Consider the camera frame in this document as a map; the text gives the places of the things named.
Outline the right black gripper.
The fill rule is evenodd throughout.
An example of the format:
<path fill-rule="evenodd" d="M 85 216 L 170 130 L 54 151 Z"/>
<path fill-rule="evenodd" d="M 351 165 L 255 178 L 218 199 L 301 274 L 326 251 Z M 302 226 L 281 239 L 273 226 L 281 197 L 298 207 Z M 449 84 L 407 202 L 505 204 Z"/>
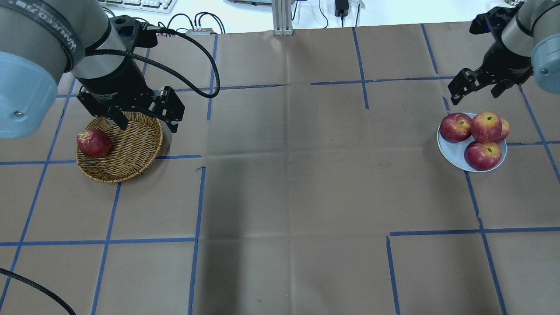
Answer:
<path fill-rule="evenodd" d="M 518 55 L 501 42 L 494 42 L 486 52 L 480 68 L 461 69 L 448 84 L 448 91 L 454 106 L 468 94 L 484 88 L 484 84 L 493 84 L 491 94 L 493 98 L 498 98 L 508 88 L 526 82 L 532 74 L 530 57 Z"/>

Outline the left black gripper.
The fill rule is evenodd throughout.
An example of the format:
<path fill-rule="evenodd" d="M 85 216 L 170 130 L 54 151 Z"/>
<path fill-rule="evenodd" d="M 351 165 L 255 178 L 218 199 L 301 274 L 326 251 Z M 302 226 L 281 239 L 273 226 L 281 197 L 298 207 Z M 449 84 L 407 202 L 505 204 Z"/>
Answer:
<path fill-rule="evenodd" d="M 171 133 L 178 131 L 183 120 L 185 106 L 175 90 L 164 86 L 154 96 L 131 58 L 125 57 L 109 74 L 97 78 L 78 76 L 77 80 L 82 84 L 78 99 L 90 115 L 103 115 L 122 131 L 126 131 L 129 124 L 122 111 L 129 111 L 132 106 L 134 110 L 149 108 L 149 114 L 164 122 Z"/>

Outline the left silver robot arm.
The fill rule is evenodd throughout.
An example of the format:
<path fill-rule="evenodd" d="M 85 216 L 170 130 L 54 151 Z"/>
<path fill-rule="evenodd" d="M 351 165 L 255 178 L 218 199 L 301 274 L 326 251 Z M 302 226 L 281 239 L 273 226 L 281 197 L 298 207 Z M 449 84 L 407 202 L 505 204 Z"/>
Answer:
<path fill-rule="evenodd" d="M 3 0 L 0 15 L 2 138 L 33 134 L 68 72 L 82 84 L 78 99 L 91 116 L 125 130 L 125 113 L 142 113 L 177 131 L 183 103 L 168 86 L 154 93 L 133 56 L 136 47 L 156 46 L 156 27 L 110 18 L 94 0 Z"/>

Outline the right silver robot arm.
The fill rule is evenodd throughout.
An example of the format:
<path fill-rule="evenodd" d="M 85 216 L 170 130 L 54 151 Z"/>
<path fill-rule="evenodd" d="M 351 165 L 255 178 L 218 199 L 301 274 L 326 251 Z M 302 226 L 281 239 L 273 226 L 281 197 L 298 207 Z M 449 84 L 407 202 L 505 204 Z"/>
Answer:
<path fill-rule="evenodd" d="M 560 92 L 560 4 L 557 0 L 525 0 L 514 7 L 495 7 L 472 20 L 470 34 L 494 38 L 482 65 L 464 68 L 448 84 L 452 104 L 492 86 L 498 98 L 530 77 L 542 90 Z"/>

